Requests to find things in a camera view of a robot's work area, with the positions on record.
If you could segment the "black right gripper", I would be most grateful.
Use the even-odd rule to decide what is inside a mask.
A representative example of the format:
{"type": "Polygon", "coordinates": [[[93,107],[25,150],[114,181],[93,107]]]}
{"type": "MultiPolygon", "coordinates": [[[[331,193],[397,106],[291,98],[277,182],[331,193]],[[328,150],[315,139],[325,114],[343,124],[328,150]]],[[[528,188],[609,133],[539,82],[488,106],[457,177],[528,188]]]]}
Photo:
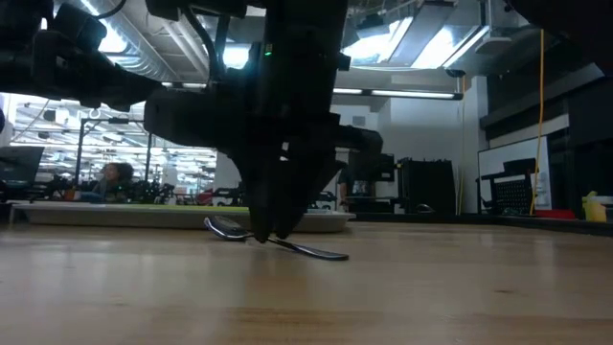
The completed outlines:
{"type": "Polygon", "coordinates": [[[378,155],[383,146],[378,132],[343,126],[330,112],[331,90],[313,80],[318,72],[313,63],[306,66],[306,81],[295,81],[287,71],[267,87],[260,84],[264,61],[259,45],[250,48],[240,69],[226,66],[212,51],[203,89],[159,88],[149,95],[144,112],[151,134],[238,158],[251,231],[261,243],[274,228],[281,239],[293,232],[336,175],[336,149],[378,155]],[[291,151],[282,162],[284,144],[291,151]]]}

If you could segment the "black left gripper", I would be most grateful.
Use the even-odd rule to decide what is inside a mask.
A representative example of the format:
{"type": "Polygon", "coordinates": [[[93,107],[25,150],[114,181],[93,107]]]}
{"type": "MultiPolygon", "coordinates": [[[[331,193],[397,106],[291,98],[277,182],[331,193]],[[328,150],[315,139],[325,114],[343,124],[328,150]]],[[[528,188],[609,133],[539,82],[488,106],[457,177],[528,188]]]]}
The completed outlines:
{"type": "Polygon", "coordinates": [[[86,53],[64,34],[40,31],[33,38],[33,92],[52,99],[107,104],[128,111],[163,84],[125,72],[99,52],[86,53]]]}

